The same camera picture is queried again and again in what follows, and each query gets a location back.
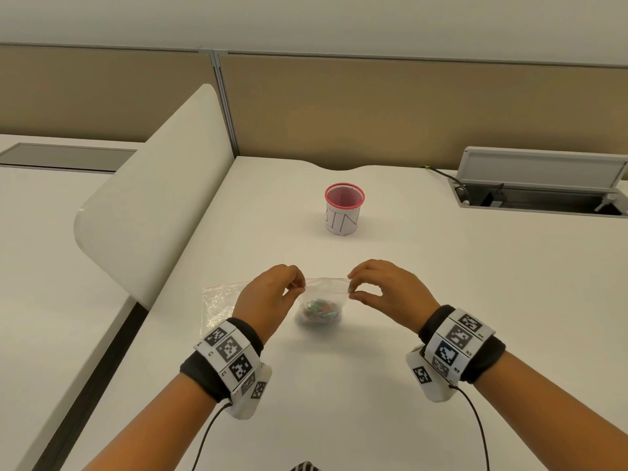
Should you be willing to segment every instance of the brown fabric panel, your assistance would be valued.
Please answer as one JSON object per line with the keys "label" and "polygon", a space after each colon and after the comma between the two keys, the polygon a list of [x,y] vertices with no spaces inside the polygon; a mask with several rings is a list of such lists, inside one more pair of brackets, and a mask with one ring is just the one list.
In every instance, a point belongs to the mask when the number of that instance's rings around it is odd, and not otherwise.
{"label": "brown fabric panel", "polygon": [[628,153],[628,70],[223,55],[242,155],[456,168],[465,147]]}
{"label": "brown fabric panel", "polygon": [[209,55],[0,46],[0,133],[145,141],[203,83]]}

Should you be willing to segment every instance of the white table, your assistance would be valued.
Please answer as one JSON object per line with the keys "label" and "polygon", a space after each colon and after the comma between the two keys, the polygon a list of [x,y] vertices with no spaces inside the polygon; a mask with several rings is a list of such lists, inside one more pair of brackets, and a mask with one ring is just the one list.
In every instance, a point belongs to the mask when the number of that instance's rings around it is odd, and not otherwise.
{"label": "white table", "polygon": [[[323,191],[337,181],[366,193],[349,237],[325,229]],[[252,279],[281,262],[297,264],[306,277],[342,277],[370,257],[396,262],[628,429],[626,238],[623,218],[459,208],[447,182],[426,170],[328,171],[239,157],[63,469],[81,469],[177,373],[199,337],[202,288]],[[247,422],[221,416],[200,469],[277,471],[306,459],[325,471],[483,468],[464,398],[430,403],[408,370],[404,354],[417,337],[353,301],[344,313],[336,328],[303,330],[291,311],[264,350],[273,377],[256,415]],[[465,388],[482,417],[493,469],[544,469],[475,389]],[[192,467],[199,443],[200,435],[178,469]]]}
{"label": "white table", "polygon": [[[0,135],[18,142],[130,142]],[[134,301],[74,242],[77,209],[109,175],[0,167],[0,456],[30,471]]]}

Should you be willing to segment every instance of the wire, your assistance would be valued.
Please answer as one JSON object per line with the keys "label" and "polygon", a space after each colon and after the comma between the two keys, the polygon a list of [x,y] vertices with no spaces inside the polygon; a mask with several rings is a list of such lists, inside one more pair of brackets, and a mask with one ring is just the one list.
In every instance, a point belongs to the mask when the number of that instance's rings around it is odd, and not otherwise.
{"label": "wire", "polygon": [[468,200],[469,204],[471,204],[471,195],[469,195],[469,191],[467,190],[467,187],[465,186],[464,183],[462,183],[461,181],[459,181],[456,177],[454,177],[453,175],[450,175],[448,173],[445,172],[441,172],[440,170],[434,168],[434,167],[430,167],[429,165],[423,165],[420,168],[427,168],[428,170],[432,170],[432,172],[438,173],[439,175],[442,175],[444,177],[447,177],[448,179],[450,179],[451,181],[453,181],[454,183],[456,183],[464,192],[465,195],[467,196],[466,198],[464,198],[465,200]]}
{"label": "wire", "polygon": [[225,408],[229,408],[231,406],[231,403],[227,403],[226,405],[224,405],[224,407],[222,407],[220,410],[218,410],[218,412],[214,415],[214,417],[212,418],[212,420],[209,422],[209,425],[207,427],[207,429],[205,430],[205,435],[203,435],[203,439],[200,442],[200,446],[199,446],[199,452],[197,453],[197,458],[194,460],[194,466],[192,466],[192,471],[194,471],[194,469],[196,469],[196,465],[199,462],[199,458],[200,458],[200,452],[203,449],[203,445],[205,444],[205,439],[207,438],[207,434],[209,433],[209,429],[212,427],[212,425],[214,424],[214,421],[216,421],[216,418],[218,418],[218,415],[225,409]]}
{"label": "wire", "polygon": [[482,435],[482,444],[484,445],[484,457],[486,458],[486,471],[491,471],[491,465],[489,464],[489,449],[486,446],[486,437],[484,436],[484,428],[482,427],[482,421],[480,421],[480,415],[477,414],[477,410],[475,406],[473,406],[473,402],[471,402],[471,398],[462,391],[461,388],[456,387],[454,385],[449,385],[449,388],[453,388],[454,390],[458,390],[462,395],[467,399],[467,402],[471,405],[471,410],[475,413],[475,418],[477,418],[477,424],[480,425],[480,434]]}

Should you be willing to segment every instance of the white flap cover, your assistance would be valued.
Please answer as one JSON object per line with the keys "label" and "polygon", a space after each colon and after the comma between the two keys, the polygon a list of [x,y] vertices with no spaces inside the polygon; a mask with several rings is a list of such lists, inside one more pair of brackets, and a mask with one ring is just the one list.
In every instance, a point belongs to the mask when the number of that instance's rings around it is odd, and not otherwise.
{"label": "white flap cover", "polygon": [[626,155],[467,147],[457,177],[463,183],[604,191],[615,188],[626,165]]}
{"label": "white flap cover", "polygon": [[83,204],[78,246],[150,308],[233,161],[205,84]]}

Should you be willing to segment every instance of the black power cord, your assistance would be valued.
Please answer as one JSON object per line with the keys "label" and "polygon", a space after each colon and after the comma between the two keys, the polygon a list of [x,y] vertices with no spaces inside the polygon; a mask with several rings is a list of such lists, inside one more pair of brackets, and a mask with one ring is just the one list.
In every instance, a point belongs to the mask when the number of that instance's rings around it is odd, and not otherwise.
{"label": "black power cord", "polygon": [[475,418],[477,418],[477,424],[480,425],[480,434],[482,435],[482,444],[484,445],[484,457],[486,458],[486,471],[491,471],[491,465],[489,464],[489,449],[486,446],[486,436],[484,436],[484,428],[482,427],[482,421],[480,421],[480,415],[477,414],[477,410],[475,406],[473,406],[473,402],[471,402],[471,398],[462,391],[461,388],[456,387],[454,385],[449,385],[449,388],[453,388],[454,390],[458,390],[462,395],[467,399],[467,402],[471,405],[471,410],[475,413]]}
{"label": "black power cord", "polygon": [[441,172],[440,170],[434,168],[434,167],[430,167],[429,165],[423,165],[420,168],[427,168],[428,170],[432,170],[432,172],[438,173],[439,175],[442,175],[444,177],[447,177],[449,180],[453,181],[456,185],[458,185],[458,187],[456,188],[456,190],[461,189],[464,192],[464,198],[462,198],[462,201],[468,201],[469,205],[471,204],[471,195],[469,195],[469,191],[467,190],[467,187],[465,186],[464,183],[462,183],[461,181],[459,181],[456,177],[454,177],[453,175],[450,175],[448,173],[445,172]]}
{"label": "black power cord", "polygon": [[212,425],[214,424],[214,421],[216,421],[216,418],[218,418],[218,415],[220,413],[222,413],[222,411],[225,408],[229,408],[231,406],[231,403],[227,403],[226,405],[224,405],[224,407],[222,407],[220,410],[218,410],[218,412],[214,415],[214,417],[212,418],[212,420],[209,422],[209,425],[207,427],[207,429],[205,430],[205,435],[203,435],[203,439],[200,442],[200,446],[199,446],[199,452],[197,453],[197,458],[194,460],[194,466],[192,466],[192,471],[194,471],[194,469],[196,469],[196,465],[199,462],[199,458],[200,458],[200,452],[203,450],[203,445],[205,444],[205,439],[207,438],[207,434],[209,433],[209,429],[212,427]]}

